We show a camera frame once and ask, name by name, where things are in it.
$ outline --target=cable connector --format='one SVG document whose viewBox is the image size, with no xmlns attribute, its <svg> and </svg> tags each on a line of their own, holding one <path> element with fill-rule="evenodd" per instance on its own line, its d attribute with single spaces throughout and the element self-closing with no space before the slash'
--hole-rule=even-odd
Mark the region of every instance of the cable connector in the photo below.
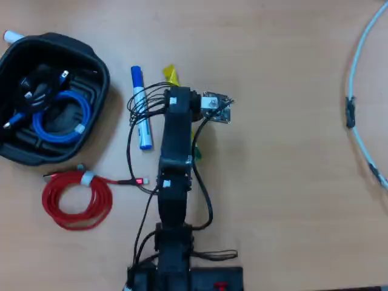
<svg viewBox="0 0 388 291">
<path fill-rule="evenodd" d="M 346 127 L 352 129 L 356 126 L 356 105 L 355 97 L 346 97 Z"/>
<path fill-rule="evenodd" d="M 380 172 L 374 165 L 371 163 L 368 164 L 370 171 L 373 173 L 373 175 L 376 177 L 377 181 L 382 185 L 381 178 L 380 178 Z"/>
<path fill-rule="evenodd" d="M 119 185 L 133 185 L 133 186 L 142 186 L 147 185 L 149 180 L 147 178 L 135 178 L 130 180 L 119 180 Z"/>
</svg>

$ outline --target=black wire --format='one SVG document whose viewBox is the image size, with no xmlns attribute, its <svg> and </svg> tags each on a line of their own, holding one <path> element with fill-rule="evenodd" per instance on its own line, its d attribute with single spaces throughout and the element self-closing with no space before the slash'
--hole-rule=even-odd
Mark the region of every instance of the black wire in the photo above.
<svg viewBox="0 0 388 291">
<path fill-rule="evenodd" d="M 192 252 L 191 256 L 200 259 L 206 259 L 212 262 L 222 262 L 238 257 L 237 250 L 218 250 L 214 252 Z"/>
<path fill-rule="evenodd" d="M 160 98 L 160 99 L 158 98 L 158 100 L 157 99 L 153 99 L 155 96 L 162 96 L 162 94 L 155 94 L 155 95 L 153 95 L 151 97 L 150 97 L 150 94 L 154 93 L 157 90 L 161 90 L 163 88 L 171 88 L 171 86 L 174 86 L 174 84 L 168 83 L 168 82 L 160 82 L 160 83 L 156 83 L 156 84 L 153 84 L 153 85 L 150 85 L 150 86 L 144 88 L 143 90 L 141 90 L 137 94 L 139 94 L 139 93 L 141 93 L 141 92 L 143 92 L 145 90 L 148 90 L 148 89 L 156 88 L 156 89 L 152 90 L 150 93 L 148 93 L 146 95 L 146 99 L 148 99 L 149 101 L 155 102 L 154 104 L 149 106 L 148 109 L 151 109 L 151 108 L 154 108 L 156 106 L 163 105 L 164 104 L 164 98 Z M 134 104 L 135 109 L 136 109 L 137 105 L 134 102 L 135 102 L 135 97 L 136 97 L 137 94 L 133 95 L 129 99 L 128 103 L 127 103 L 127 108 L 130 111 L 130 131 L 129 131 L 129 134 L 128 134 L 128 141 L 127 141 L 127 162 L 128 162 L 128 168 L 129 168 L 131 179 L 135 178 L 135 175 L 133 173 L 132 161 L 131 161 L 131 153 L 130 153 L 131 141 L 132 141 L 132 133 L 133 133 L 133 130 L 135 128 L 135 125 L 138 124 L 139 122 L 141 122 L 142 120 L 151 118 L 151 117 L 156 116 L 156 115 L 163 114 L 165 112 L 165 108 L 161 108 L 161 109 L 158 109 L 158 110 L 154 110 L 152 112 L 150 112 L 147 109 L 146 111 L 144 111 L 142 113 L 138 113 L 137 110 L 134 110 L 134 108 L 132 108 L 132 105 Z M 138 185 L 138 188 L 141 191 L 143 191 L 143 192 L 145 192 L 147 194 L 151 194 L 152 193 L 152 190 L 147 189 L 147 188 L 145 188 L 145 187 L 143 187 L 141 185 Z"/>
<path fill-rule="evenodd" d="M 137 254 L 138 254 L 138 243 L 139 243 L 141 231 L 143 230 L 144 221 L 146 221 L 148 208 L 150 207 L 152 197 L 154 196 L 154 194 L 156 193 L 157 190 L 158 190 L 158 188 L 155 187 L 155 189 L 153 189 L 153 191 L 151 192 L 150 197 L 148 198 L 147 205 L 146 205 L 145 211 L 144 211 L 144 215 L 143 215 L 143 218 L 141 220 L 141 224 L 139 226 L 138 234 L 136 235 L 135 246 L 133 247 L 133 265 L 135 265 L 135 263 L 136 263 Z"/>
<path fill-rule="evenodd" d="M 198 140 L 198 137 L 199 135 L 201 134 L 201 131 L 202 129 L 204 128 L 204 126 L 214 117 L 216 116 L 219 112 L 223 111 L 226 107 L 228 107 L 231 103 L 233 103 L 234 100 L 230 100 L 226 103 L 224 103 L 223 105 L 219 106 L 216 110 L 214 110 L 211 114 L 209 114 L 208 116 L 206 116 L 205 120 L 203 120 L 203 122 L 201 123 L 201 125 L 198 127 L 195 135 L 194 135 L 194 138 L 193 138 L 193 142 L 192 142 L 192 156 L 193 156 L 193 171 L 194 171 L 194 174 L 196 176 L 196 179 L 198 180 L 198 184 L 199 184 L 199 187 L 201 188 L 204 196 L 205 196 L 205 200 L 206 200 L 206 204 L 207 204 L 207 208 L 208 208 L 208 212 L 209 212 L 209 218 L 207 220 L 206 223 L 204 223 L 203 225 L 201 226 L 193 226 L 192 227 L 192 230 L 204 230 L 206 227 L 208 227 L 209 225 L 211 225 L 212 221 L 213 221 L 213 206 L 212 206 L 212 200 L 210 200 L 210 196 L 209 196 L 209 193 L 206 189 L 206 186 L 201 178 L 201 175 L 199 174 L 198 172 L 198 169 L 196 167 L 196 163 L 195 163 L 195 146 L 196 146 L 196 142 Z"/>
<path fill-rule="evenodd" d="M 137 256 L 136 256 L 136 261 L 135 261 L 135 264 L 139 264 L 140 262 L 140 257 L 141 257 L 141 253 L 144 249 L 144 246 L 145 244 L 147 243 L 147 241 L 153 237 L 154 235 L 156 234 L 156 230 L 154 230 L 153 232 L 150 232 L 147 236 L 145 236 L 145 238 L 143 239 L 143 241 L 141 242 L 140 244 L 140 247 L 139 247 L 139 250 L 138 250 L 138 253 L 137 253 Z"/>
<path fill-rule="evenodd" d="M 132 168 L 132 161 L 131 161 L 131 141 L 132 141 L 132 133 L 133 133 L 133 130 L 135 128 L 135 125 L 136 125 L 136 122 L 133 122 L 131 124 L 129 134 L 128 134 L 128 141 L 127 141 L 127 162 L 128 162 L 128 168 L 129 168 L 129 173 L 131 175 L 131 179 L 135 178 L 135 174 L 133 173 L 133 168 Z M 147 194 L 151 194 L 153 192 L 152 190 L 147 189 L 141 185 L 138 185 L 138 188 Z"/>
</svg>

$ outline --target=red cable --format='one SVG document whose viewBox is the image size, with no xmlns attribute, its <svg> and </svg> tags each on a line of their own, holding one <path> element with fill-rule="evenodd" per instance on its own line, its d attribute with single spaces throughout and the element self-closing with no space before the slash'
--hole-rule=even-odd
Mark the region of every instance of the red cable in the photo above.
<svg viewBox="0 0 388 291">
<path fill-rule="evenodd" d="M 113 197 L 108 184 L 119 184 L 95 176 L 90 183 L 92 197 L 85 211 L 78 214 L 64 213 L 59 208 L 59 200 L 64 190 L 72 184 L 80 184 L 85 172 L 65 172 L 53 175 L 42 194 L 42 204 L 45 211 L 60 227 L 67 230 L 88 230 L 98 226 L 112 209 Z"/>
</svg>

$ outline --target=black tray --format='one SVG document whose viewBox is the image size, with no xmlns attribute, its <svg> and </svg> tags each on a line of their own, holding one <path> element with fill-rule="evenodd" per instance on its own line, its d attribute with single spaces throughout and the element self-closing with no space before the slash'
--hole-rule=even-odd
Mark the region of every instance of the black tray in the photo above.
<svg viewBox="0 0 388 291">
<path fill-rule="evenodd" d="M 14 43 L 0 60 L 0 125 L 14 114 L 11 97 L 18 82 L 40 64 L 68 70 L 72 76 L 70 89 L 87 98 L 93 112 L 81 138 L 74 144 L 57 145 L 40 140 L 30 120 L 0 140 L 1 156 L 29 166 L 64 162 L 78 153 L 103 108 L 110 84 L 106 65 L 90 46 L 57 33 L 27 36 Z M 69 122 L 75 125 L 82 119 L 82 111 L 77 104 L 58 104 L 45 116 L 47 131 L 66 134 L 65 129 L 72 129 Z"/>
</svg>

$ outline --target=cable tie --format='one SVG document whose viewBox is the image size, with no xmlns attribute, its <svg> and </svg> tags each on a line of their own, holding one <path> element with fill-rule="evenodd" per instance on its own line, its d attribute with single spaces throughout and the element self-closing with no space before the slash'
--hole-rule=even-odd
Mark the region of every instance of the cable tie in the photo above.
<svg viewBox="0 0 388 291">
<path fill-rule="evenodd" d="M 376 167 L 375 167 L 374 165 L 372 165 L 371 163 L 369 163 L 369 169 L 370 169 L 370 171 L 373 173 L 373 175 L 376 177 L 376 179 L 377 179 L 377 181 L 380 183 L 380 185 L 382 185 L 379 170 L 376 169 Z"/>
<path fill-rule="evenodd" d="M 356 106 L 355 106 L 355 97 L 346 98 L 346 127 L 352 129 L 356 126 L 356 116 L 355 116 Z"/>
<path fill-rule="evenodd" d="M 92 180 L 95 176 L 96 174 L 92 171 L 85 172 L 85 174 L 82 176 L 80 184 L 86 187 L 90 187 L 90 184 L 92 183 Z"/>
<path fill-rule="evenodd" d="M 84 130 L 85 130 L 85 126 L 83 125 L 83 124 L 78 124 L 76 127 L 75 127 L 75 129 L 74 129 L 74 131 L 75 132 L 78 132 L 80 135 L 84 132 Z"/>
</svg>

